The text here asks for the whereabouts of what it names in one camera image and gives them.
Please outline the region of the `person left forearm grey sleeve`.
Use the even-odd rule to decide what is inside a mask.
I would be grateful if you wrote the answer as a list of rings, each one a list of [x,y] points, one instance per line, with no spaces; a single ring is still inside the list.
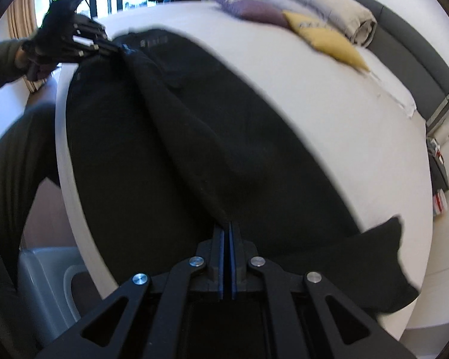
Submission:
[[[30,60],[22,45],[25,39],[0,42],[0,88],[23,77],[28,71]]]

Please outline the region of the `person left hand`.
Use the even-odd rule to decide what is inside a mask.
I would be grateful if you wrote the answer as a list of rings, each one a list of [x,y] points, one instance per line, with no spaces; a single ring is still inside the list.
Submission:
[[[57,63],[42,63],[36,54],[22,46],[15,54],[14,65],[31,82],[45,80],[58,66]]]

